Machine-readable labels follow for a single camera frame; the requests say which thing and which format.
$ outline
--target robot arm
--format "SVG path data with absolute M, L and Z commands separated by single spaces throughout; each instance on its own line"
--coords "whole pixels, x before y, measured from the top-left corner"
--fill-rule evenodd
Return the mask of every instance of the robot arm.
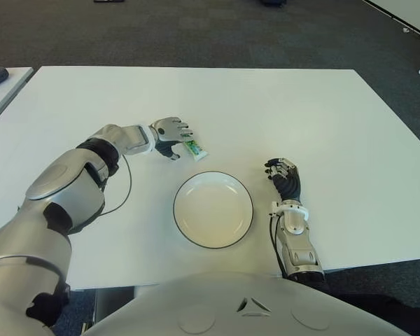
M 48 166 L 0 229 L 0 336 L 51 335 L 48 326 L 68 302 L 68 235 L 103 211 L 106 181 L 121 155 L 156 148 L 176 160 L 172 146 L 192 140 L 192 134 L 178 118 L 149 127 L 107 125 Z
M 328 287 L 321 262 L 309 240 L 309 212 L 300 203 L 298 169 L 284 158 L 269 160 L 265 166 L 268 178 L 281 196 L 280 204 L 272 203 L 272 216 L 277 217 L 275 244 L 278 238 L 282 245 L 281 256 L 286 277 L 326 291 Z

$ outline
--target black cable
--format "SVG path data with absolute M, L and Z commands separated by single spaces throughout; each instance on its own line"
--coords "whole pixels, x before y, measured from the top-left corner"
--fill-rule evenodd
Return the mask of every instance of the black cable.
M 132 173 L 131 173 L 131 168 L 129 167 L 129 162 L 127 161 L 126 157 L 124 155 L 122 155 L 122 157 L 123 157 L 123 159 L 125 159 L 127 171 L 129 172 L 129 190 L 127 191 L 126 198 L 123 200 L 123 202 L 121 202 L 121 204 L 119 206 L 117 206 L 116 208 L 114 208 L 112 210 L 109 210 L 109 211 L 106 211 L 106 212 L 102 213 L 101 215 L 99 215 L 99 217 L 104 216 L 104 215 L 108 215 L 111 212 L 114 212 L 114 211 L 119 210 L 119 208 L 121 208 L 126 203 L 127 199 L 131 195 L 131 191 L 132 191 Z
M 279 252 L 277 251 L 277 227 L 279 225 L 280 217 L 278 217 L 278 219 L 275 223 L 275 241 L 274 241 L 274 236 L 272 235 L 272 219 L 273 219 L 273 216 L 271 216 L 271 219 L 269 220 L 269 236 L 271 237 L 272 247 L 274 248 L 275 256 L 277 258 L 277 262 L 278 262 L 279 267 L 280 267 L 281 277 L 284 278 L 284 279 L 287 279 L 285 267 L 284 267 L 284 265 L 283 265 L 283 263 L 280 259 Z

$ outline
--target dark floor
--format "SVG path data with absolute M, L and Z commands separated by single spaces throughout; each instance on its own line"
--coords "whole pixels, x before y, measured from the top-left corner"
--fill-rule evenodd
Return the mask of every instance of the dark floor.
M 420 37 L 361 0 L 0 0 L 0 65 L 355 69 L 420 139 Z M 420 307 L 420 261 L 328 280 Z M 75 295 L 61 325 L 90 310 Z
M 78 336 L 83 323 L 93 319 L 95 305 L 95 290 L 73 291 L 70 303 L 62 311 L 52 331 L 56 336 Z

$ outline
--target white table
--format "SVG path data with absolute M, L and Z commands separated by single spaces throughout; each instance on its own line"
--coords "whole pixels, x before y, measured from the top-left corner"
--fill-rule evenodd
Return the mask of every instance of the white table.
M 126 205 L 71 237 L 73 288 L 154 284 L 233 270 L 277 274 L 268 236 L 278 200 L 270 158 L 298 165 L 311 240 L 325 269 L 420 258 L 420 141 L 352 70 L 43 67 L 0 117 L 0 226 L 28 185 L 64 151 L 107 123 L 180 116 L 209 156 L 129 158 Z M 107 209 L 127 192 L 124 162 Z M 236 176 L 254 222 L 239 243 L 190 243 L 172 215 L 176 191 L 198 172 Z
M 6 68 L 9 77 L 0 83 L 0 113 L 6 107 L 7 103 L 14 98 L 19 90 L 25 85 L 29 75 L 32 74 L 32 68 Z

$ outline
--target silver arm panel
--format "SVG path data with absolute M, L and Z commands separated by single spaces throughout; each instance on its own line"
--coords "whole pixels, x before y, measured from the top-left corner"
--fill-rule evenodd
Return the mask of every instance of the silver arm panel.
M 309 240 L 308 210 L 300 202 L 286 200 L 272 205 L 279 217 L 277 238 L 282 245 L 282 258 L 288 276 L 298 272 L 319 272 L 323 269 L 316 250 Z
M 177 139 L 187 127 L 178 118 L 174 125 L 165 120 L 167 139 Z M 121 155 L 164 145 L 156 132 L 143 125 L 107 125 L 31 184 L 18 212 L 0 229 L 0 336 L 52 335 L 46 326 L 54 324 L 68 300 L 68 235 L 102 212 L 106 180 Z

